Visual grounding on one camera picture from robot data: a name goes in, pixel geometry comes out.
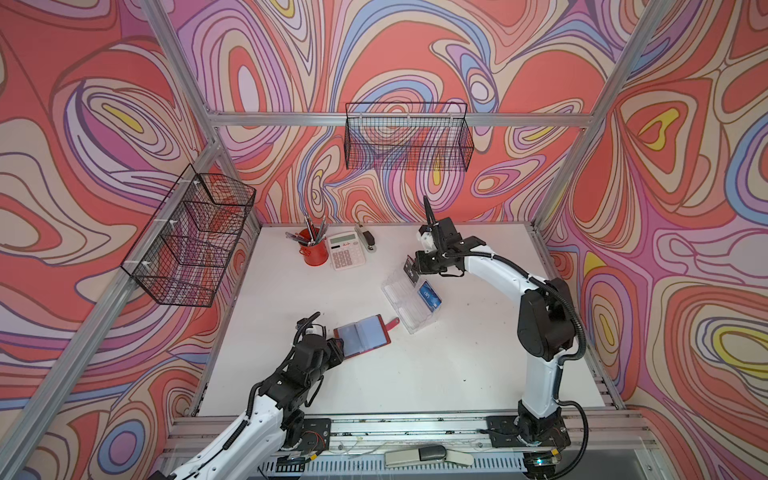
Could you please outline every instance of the perforated metal strip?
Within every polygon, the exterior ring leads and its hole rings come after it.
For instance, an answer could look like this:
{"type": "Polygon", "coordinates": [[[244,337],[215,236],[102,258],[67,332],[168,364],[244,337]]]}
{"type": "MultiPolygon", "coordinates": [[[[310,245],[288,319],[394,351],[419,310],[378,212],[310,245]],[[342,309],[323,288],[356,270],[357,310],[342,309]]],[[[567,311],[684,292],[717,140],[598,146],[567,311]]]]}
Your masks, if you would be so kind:
{"type": "Polygon", "coordinates": [[[276,472],[275,461],[264,462],[261,470],[267,476],[290,477],[321,477],[330,475],[398,475],[416,473],[492,473],[492,472],[525,472],[523,454],[517,452],[504,453],[475,453],[475,464],[471,467],[443,462],[431,465],[411,465],[408,467],[384,468],[384,455],[321,455],[308,463],[304,473],[276,472]]]}

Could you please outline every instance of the clear plastic box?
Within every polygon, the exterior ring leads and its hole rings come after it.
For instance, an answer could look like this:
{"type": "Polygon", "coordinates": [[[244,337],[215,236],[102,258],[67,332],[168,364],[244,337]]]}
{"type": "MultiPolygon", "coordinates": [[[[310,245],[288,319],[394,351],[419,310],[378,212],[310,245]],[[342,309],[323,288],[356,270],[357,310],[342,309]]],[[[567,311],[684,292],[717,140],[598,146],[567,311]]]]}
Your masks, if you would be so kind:
{"type": "MultiPolygon", "coordinates": [[[[419,289],[426,281],[427,279],[421,276],[414,285],[400,266],[382,284],[384,296],[392,304],[392,308],[395,309],[400,318],[400,323],[406,327],[410,334],[434,323],[442,308],[442,303],[440,303],[434,311],[431,311],[419,295],[419,289]]],[[[429,285],[433,290],[435,289],[431,283],[429,285]]]]}

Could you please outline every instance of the black card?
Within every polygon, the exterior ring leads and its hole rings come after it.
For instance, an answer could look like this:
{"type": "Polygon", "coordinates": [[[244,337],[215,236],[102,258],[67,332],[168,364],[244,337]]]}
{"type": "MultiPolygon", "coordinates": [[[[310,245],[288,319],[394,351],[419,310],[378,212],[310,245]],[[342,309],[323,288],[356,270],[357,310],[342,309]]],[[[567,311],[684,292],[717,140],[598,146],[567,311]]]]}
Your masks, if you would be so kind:
{"type": "Polygon", "coordinates": [[[402,266],[402,270],[406,272],[406,275],[411,280],[411,283],[416,285],[416,282],[419,281],[419,272],[416,271],[413,258],[411,258],[410,255],[408,255],[408,258],[406,258],[406,264],[402,266]]]}

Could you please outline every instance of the calculator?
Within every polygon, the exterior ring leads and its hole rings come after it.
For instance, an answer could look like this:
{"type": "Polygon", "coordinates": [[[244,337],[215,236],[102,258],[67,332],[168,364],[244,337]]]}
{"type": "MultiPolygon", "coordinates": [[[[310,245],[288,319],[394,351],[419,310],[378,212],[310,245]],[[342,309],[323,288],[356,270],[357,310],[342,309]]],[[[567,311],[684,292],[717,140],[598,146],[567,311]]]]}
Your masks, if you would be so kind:
{"type": "Polygon", "coordinates": [[[366,262],[366,255],[362,251],[362,240],[356,231],[329,235],[326,241],[334,269],[345,270],[366,262]]]}

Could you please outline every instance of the red mug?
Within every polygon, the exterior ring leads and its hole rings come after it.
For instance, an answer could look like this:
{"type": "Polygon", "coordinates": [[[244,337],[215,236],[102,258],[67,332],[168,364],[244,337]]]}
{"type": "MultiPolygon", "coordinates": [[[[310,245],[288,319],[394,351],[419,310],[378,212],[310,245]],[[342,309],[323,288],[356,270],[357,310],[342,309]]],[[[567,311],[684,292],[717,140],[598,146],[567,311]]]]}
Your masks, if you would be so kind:
{"type": "MultiPolygon", "coordinates": [[[[310,231],[305,228],[304,230],[301,230],[299,236],[309,240],[310,231]]],[[[317,245],[312,245],[311,247],[305,247],[302,245],[299,248],[299,253],[304,255],[304,261],[307,265],[311,266],[323,265],[328,260],[328,248],[326,247],[325,240],[321,240],[320,243],[317,245]]]]}

